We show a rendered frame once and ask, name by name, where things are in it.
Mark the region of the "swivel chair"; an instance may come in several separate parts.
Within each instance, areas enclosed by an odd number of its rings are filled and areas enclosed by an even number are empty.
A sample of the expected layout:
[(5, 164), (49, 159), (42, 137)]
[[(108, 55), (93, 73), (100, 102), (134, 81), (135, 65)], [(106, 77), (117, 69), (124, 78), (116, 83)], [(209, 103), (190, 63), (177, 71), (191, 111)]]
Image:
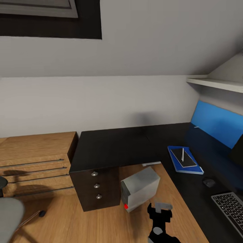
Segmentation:
[(14, 233), (30, 221), (39, 213), (40, 217), (45, 215), (45, 211), (37, 211), (22, 224), (25, 213), (24, 203), (15, 197), (6, 197), (3, 188), (8, 184), (8, 180), (0, 176), (0, 243), (9, 243)]

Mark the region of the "folder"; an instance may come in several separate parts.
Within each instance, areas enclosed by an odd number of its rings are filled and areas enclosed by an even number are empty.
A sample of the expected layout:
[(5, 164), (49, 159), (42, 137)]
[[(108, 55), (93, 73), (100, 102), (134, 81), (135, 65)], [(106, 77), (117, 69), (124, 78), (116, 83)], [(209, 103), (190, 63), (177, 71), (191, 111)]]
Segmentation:
[[(197, 166), (185, 167), (185, 168), (183, 168), (181, 166), (181, 164), (179, 163), (179, 161), (176, 159), (176, 157), (174, 156), (174, 154), (171, 151), (171, 149), (180, 149), (180, 148), (184, 148), (186, 153), (193, 159), (193, 161), (197, 164)], [(169, 151), (169, 154), (171, 156), (171, 159), (172, 159), (172, 162), (173, 162), (173, 165), (175, 167), (176, 172), (183, 172), (183, 173), (190, 173), (190, 174), (204, 174), (203, 169), (201, 168), (200, 164), (198, 163), (198, 161), (194, 157), (194, 155), (191, 152), (189, 147), (168, 146), (168, 151)]]

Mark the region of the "monitor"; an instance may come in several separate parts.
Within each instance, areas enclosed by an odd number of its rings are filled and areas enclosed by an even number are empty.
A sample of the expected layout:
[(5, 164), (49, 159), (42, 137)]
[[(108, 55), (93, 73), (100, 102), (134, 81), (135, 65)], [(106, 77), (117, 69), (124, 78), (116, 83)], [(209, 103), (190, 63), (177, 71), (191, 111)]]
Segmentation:
[[(241, 135), (227, 157), (243, 168), (243, 135)], [(238, 190), (238, 192), (243, 193), (243, 190)]]

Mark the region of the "keyboard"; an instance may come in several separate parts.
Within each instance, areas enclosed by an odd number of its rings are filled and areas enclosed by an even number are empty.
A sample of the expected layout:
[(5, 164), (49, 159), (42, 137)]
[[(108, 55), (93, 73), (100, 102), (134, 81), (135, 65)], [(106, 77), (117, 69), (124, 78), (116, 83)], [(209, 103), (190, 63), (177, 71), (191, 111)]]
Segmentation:
[(243, 201), (234, 192), (213, 195), (211, 198), (243, 238)]

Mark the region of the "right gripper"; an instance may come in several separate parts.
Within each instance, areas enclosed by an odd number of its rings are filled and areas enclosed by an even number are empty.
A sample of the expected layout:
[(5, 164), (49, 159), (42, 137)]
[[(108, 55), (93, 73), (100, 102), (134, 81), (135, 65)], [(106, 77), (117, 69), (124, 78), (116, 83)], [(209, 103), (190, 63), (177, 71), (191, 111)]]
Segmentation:
[(170, 217), (172, 218), (172, 212), (171, 210), (165, 210), (165, 209), (161, 209), (161, 213), (156, 213), (156, 208), (152, 208), (151, 207), (151, 203), (149, 204), (148, 208), (147, 208), (147, 212), (150, 214), (150, 219), (160, 219), (162, 220), (164, 223), (170, 223)]

